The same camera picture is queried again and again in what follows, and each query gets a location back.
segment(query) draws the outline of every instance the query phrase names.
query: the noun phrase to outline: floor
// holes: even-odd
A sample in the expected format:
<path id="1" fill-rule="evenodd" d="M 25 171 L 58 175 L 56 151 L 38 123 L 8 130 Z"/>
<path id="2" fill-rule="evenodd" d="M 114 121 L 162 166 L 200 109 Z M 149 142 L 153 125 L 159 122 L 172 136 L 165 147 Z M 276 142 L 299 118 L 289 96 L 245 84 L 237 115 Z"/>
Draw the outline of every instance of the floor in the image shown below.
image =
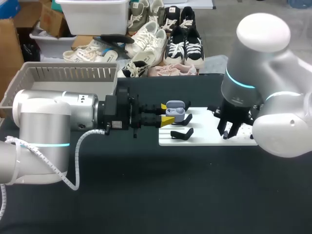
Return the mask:
<path id="1" fill-rule="evenodd" d="M 286 0 L 215 0 L 216 9 L 196 9 L 196 24 L 203 38 L 205 56 L 231 53 L 238 23 L 247 15 L 264 12 L 282 18 L 290 27 L 290 48 L 312 64 L 312 9 L 294 9 Z"/>

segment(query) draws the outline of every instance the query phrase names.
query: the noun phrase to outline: white board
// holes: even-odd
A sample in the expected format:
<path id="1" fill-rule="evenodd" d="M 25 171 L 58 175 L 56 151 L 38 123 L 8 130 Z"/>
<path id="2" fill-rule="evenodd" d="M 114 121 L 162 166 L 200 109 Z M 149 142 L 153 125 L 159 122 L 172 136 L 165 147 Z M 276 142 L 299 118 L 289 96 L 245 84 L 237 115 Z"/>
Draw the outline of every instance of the white board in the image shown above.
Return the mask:
<path id="1" fill-rule="evenodd" d="M 252 126 L 243 124 L 236 136 L 230 139 L 223 139 L 220 136 L 217 126 L 219 118 L 214 117 L 207 107 L 191 107 L 186 112 L 192 114 L 193 118 L 187 126 L 167 125 L 159 129 L 159 144 L 161 146 L 255 146 L 255 140 L 250 139 Z M 225 130 L 230 131 L 231 123 L 227 124 Z M 188 139 L 172 139 L 170 131 L 187 133 L 190 128 L 194 129 L 193 135 Z"/>

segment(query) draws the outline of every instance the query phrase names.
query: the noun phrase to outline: pink sneaker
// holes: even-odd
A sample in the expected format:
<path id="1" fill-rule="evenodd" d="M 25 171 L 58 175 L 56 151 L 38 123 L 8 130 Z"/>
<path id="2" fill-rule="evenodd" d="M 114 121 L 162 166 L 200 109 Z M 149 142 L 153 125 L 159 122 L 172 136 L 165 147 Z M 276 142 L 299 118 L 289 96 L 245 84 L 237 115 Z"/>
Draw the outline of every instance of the pink sneaker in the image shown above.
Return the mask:
<path id="1" fill-rule="evenodd" d="M 167 66 L 152 67 L 148 71 L 149 77 L 172 77 L 172 76 L 196 76 L 197 70 L 194 65 L 185 66 L 182 64 L 171 64 Z"/>

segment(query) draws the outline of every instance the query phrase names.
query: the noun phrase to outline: sneaker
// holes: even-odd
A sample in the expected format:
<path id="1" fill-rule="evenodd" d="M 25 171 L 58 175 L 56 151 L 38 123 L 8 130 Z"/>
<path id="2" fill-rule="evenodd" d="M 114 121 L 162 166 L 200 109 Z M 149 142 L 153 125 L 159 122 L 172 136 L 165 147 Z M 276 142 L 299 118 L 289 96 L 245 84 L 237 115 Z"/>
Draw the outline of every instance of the sneaker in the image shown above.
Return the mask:
<path id="1" fill-rule="evenodd" d="M 151 34 L 150 36 L 150 43 L 146 46 L 144 51 L 152 50 L 155 52 L 156 59 L 152 66 L 156 66 L 162 61 L 166 49 L 167 35 L 165 30 L 160 29 L 155 35 Z"/>
<path id="2" fill-rule="evenodd" d="M 89 44 L 78 46 L 77 48 L 86 51 L 94 50 L 98 52 L 103 52 L 107 48 L 107 46 L 97 40 L 91 40 Z"/>
<path id="3" fill-rule="evenodd" d="M 130 19 L 128 20 L 128 33 L 134 35 L 144 24 L 148 15 L 150 3 L 148 0 L 139 0 L 130 4 Z"/>
<path id="4" fill-rule="evenodd" d="M 196 76 L 197 70 L 192 66 L 185 66 L 182 64 L 171 64 L 168 66 L 156 66 L 148 70 L 149 77 L 172 77 L 172 76 Z"/>
<path id="5" fill-rule="evenodd" d="M 120 71 L 117 77 L 140 77 L 151 67 L 156 59 L 154 51 L 142 51 Z"/>
<path id="6" fill-rule="evenodd" d="M 183 9 L 181 13 L 181 24 L 180 27 L 187 32 L 191 27 L 196 28 L 195 12 L 190 6 Z"/>
<path id="7" fill-rule="evenodd" d="M 156 34 L 158 31 L 158 24 L 151 21 L 143 25 L 140 30 L 131 38 L 135 40 L 133 44 L 126 44 L 125 50 L 128 51 L 128 56 L 133 58 L 137 53 L 143 51 L 150 42 L 150 34 Z"/>
<path id="8" fill-rule="evenodd" d="M 180 25 L 180 8 L 176 6 L 167 7 L 165 9 L 164 29 L 169 37 L 172 30 Z"/>
<path id="9" fill-rule="evenodd" d="M 176 27 L 167 42 L 166 52 L 164 54 L 164 63 L 166 65 L 183 63 L 184 61 L 184 35 L 180 26 Z"/>
<path id="10" fill-rule="evenodd" d="M 165 17 L 165 7 L 162 0 L 154 0 L 148 12 L 147 21 L 155 21 L 159 27 L 163 26 Z"/>
<path id="11" fill-rule="evenodd" d="M 195 28 L 190 28 L 185 38 L 185 65 L 194 65 L 196 69 L 204 66 L 204 49 L 202 40 Z"/>
<path id="12" fill-rule="evenodd" d="M 63 58 L 65 62 L 104 62 L 101 53 L 94 50 L 82 50 L 80 48 L 74 51 L 65 51 Z"/>

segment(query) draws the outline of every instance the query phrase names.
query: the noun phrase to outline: white plastic bin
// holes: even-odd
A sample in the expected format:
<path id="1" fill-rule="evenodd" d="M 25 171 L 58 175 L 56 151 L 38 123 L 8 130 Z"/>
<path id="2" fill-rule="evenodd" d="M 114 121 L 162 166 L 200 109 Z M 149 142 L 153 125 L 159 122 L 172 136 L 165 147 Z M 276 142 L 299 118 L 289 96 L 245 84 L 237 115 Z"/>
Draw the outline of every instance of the white plastic bin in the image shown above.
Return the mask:
<path id="1" fill-rule="evenodd" d="M 73 38 L 54 38 L 38 36 L 37 30 L 34 30 L 29 37 L 34 39 L 41 50 L 41 54 L 48 58 L 63 58 L 63 53 L 72 50 L 71 46 L 76 39 Z"/>
<path id="2" fill-rule="evenodd" d="M 73 35 L 127 32 L 129 0 L 56 0 Z"/>

